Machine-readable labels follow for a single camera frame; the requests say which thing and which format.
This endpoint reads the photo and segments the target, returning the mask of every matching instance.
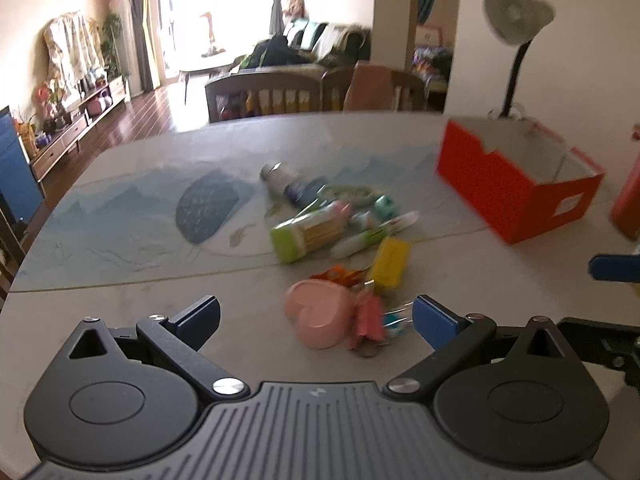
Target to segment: open cardboard box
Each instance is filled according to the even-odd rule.
[[[508,244],[581,218],[604,177],[535,121],[483,118],[449,121],[437,171]]]

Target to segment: red bottle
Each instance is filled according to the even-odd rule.
[[[632,140],[640,140],[640,124],[636,124]],[[616,203],[611,209],[611,221],[630,240],[640,235],[640,155],[626,178]]]

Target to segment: white dining table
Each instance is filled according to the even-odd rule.
[[[399,235],[412,249],[401,286],[385,299],[389,306],[426,293],[458,314],[481,312],[503,325],[524,325],[534,315],[640,325],[631,287],[587,273],[595,253],[632,250],[607,219],[611,195],[601,192],[578,221],[507,246],[434,173],[446,121],[423,113],[272,116],[164,134],[100,155],[47,220],[0,314],[0,468],[20,478],[38,463],[24,403],[84,316],[133,326],[213,294],[222,322],[200,352],[252,390],[264,380],[383,384],[431,353],[412,330],[371,359],[344,344],[312,350],[297,341],[283,313],[286,290],[334,262],[318,251],[278,263],[268,229],[294,210],[260,181],[268,162],[373,186],[401,211],[420,212]],[[218,204],[215,228],[203,234],[178,225],[177,210],[188,214],[198,200],[215,200],[207,195],[212,182],[232,197]],[[345,263],[364,268],[374,254],[372,248]],[[590,371],[607,399],[622,387],[619,373]]]

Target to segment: chair backrest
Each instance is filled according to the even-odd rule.
[[[24,260],[24,249],[20,245],[18,238],[15,237],[14,231],[11,229],[9,222],[7,221],[4,213],[0,210],[0,242],[2,242],[2,249],[9,253],[9,256],[14,260],[14,265],[7,266],[2,260],[0,260],[0,274],[6,279],[11,286],[14,282],[15,271],[20,267]],[[8,287],[5,287],[0,283],[0,298],[6,299],[8,293]]]
[[[344,97],[351,85],[353,66],[329,70],[322,76],[322,111],[342,111]],[[391,83],[396,90],[396,110],[424,110],[424,82],[418,76],[401,70],[391,71]]]
[[[249,103],[251,113],[247,113],[245,106],[240,107],[240,116],[261,116],[274,113],[274,91],[282,95],[281,113],[291,112],[319,112],[320,111],[320,82],[309,76],[293,72],[249,72],[227,74],[213,79],[205,86],[207,107],[209,107],[209,122],[220,120],[218,113],[218,96],[235,96],[242,94],[242,99]],[[301,107],[300,92],[308,94],[308,104]],[[288,97],[293,94],[292,107],[288,106]]]

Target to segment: green lid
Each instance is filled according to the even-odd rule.
[[[295,262],[303,254],[298,250],[296,238],[291,231],[291,226],[278,226],[271,229],[271,243],[276,250],[278,259],[283,264]]]

